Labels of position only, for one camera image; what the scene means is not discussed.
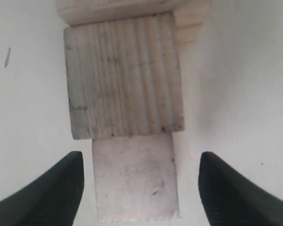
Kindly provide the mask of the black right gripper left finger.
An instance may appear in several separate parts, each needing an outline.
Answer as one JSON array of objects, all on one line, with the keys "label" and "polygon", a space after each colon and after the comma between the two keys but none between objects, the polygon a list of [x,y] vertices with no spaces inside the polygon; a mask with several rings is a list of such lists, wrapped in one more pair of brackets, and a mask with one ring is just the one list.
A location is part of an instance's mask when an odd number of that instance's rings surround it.
[{"label": "black right gripper left finger", "polygon": [[83,154],[72,151],[0,201],[0,226],[71,226],[84,190]]}]

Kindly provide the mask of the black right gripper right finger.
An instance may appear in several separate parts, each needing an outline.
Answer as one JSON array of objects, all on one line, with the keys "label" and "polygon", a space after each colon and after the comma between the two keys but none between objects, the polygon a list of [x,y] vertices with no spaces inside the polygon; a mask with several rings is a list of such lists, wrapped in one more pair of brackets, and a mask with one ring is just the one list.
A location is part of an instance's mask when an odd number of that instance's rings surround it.
[{"label": "black right gripper right finger", "polygon": [[213,152],[201,154],[198,188],[212,226],[283,226],[283,201]]}]

